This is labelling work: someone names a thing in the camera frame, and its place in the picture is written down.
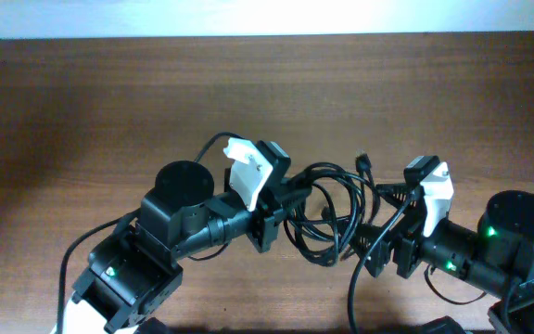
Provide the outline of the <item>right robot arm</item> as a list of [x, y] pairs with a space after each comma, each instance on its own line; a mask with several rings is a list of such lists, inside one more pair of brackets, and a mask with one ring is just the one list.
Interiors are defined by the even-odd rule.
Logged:
[[402, 217], [392, 227], [357, 228], [350, 246], [371, 276], [394, 262], [398, 276], [408, 278], [426, 263], [426, 276], [439, 270], [497, 298], [488, 311], [497, 332], [534, 333], [534, 193], [499, 192], [477, 229], [442, 218], [425, 236], [432, 207], [420, 186], [386, 184], [377, 190]]

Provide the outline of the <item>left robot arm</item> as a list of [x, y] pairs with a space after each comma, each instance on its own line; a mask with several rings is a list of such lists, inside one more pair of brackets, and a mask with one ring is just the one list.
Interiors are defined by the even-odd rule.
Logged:
[[157, 174], [138, 209], [107, 224], [112, 232], [88, 255], [69, 300], [60, 299], [56, 333], [135, 333], [182, 284], [183, 258], [223, 250], [246, 237], [270, 250], [281, 223], [311, 194], [277, 164], [267, 175], [244, 175], [235, 162], [222, 193], [198, 162], [176, 161]]

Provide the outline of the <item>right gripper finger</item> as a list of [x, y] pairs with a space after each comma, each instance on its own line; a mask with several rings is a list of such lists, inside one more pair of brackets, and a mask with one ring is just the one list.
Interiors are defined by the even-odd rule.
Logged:
[[381, 199], [396, 209], [399, 209], [404, 203], [408, 204], [408, 209], [420, 207], [420, 186], [406, 183], [378, 184], [375, 189]]
[[359, 225], [350, 241], [348, 256], [366, 256], [365, 269], [372, 277], [378, 277], [390, 261], [393, 239], [391, 228]]

